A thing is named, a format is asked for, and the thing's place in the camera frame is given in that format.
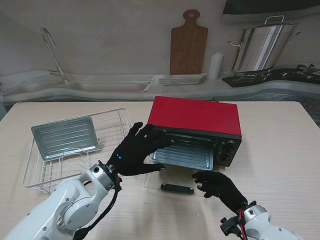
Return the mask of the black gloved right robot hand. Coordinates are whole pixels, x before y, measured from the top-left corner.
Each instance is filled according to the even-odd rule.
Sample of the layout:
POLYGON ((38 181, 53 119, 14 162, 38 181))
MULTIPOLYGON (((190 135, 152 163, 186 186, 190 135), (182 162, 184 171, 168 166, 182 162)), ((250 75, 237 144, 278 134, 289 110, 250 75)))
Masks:
POLYGON ((241 194, 232 180, 221 172, 197 171, 191 176, 197 188, 204 192, 206 199, 210 197, 220 199, 235 214, 248 204, 248 200, 241 194))

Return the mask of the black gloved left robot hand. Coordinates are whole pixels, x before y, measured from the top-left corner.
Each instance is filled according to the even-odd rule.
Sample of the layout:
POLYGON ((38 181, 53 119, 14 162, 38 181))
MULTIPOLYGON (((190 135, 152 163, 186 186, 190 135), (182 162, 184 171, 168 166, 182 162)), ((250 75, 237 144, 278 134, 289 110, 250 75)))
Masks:
POLYGON ((163 164, 149 164, 144 161, 155 151, 173 143, 164 131, 154 129, 153 124, 143 125, 142 122, 136 122, 105 165, 113 173, 122 176, 164 171, 166 167, 163 164))

